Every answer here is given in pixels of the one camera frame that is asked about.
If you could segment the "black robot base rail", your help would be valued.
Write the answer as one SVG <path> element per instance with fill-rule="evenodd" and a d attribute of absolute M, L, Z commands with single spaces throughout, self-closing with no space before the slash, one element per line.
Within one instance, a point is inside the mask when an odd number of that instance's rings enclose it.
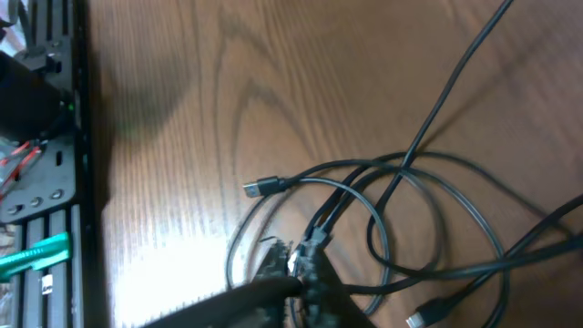
<path fill-rule="evenodd" d="M 1 29 L 23 48 L 1 55 L 1 281 L 12 327 L 91 327 L 95 280 L 87 5 L 9 0 Z"/>

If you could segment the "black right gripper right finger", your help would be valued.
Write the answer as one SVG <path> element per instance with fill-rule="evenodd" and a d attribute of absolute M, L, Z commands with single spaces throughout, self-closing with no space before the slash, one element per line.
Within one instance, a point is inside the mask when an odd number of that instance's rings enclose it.
<path fill-rule="evenodd" d="M 375 328 L 352 300 L 323 248 L 307 243 L 299 259 L 301 319 L 310 328 Z"/>

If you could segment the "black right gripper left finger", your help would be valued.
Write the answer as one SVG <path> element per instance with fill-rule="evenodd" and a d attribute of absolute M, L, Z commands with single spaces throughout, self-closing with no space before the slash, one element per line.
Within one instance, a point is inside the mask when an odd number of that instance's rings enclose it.
<path fill-rule="evenodd" d="M 302 292 L 301 281 L 289 275 L 289 257 L 289 246 L 277 240 L 251 282 L 162 317 L 147 327 L 282 327 L 285 301 Z"/>

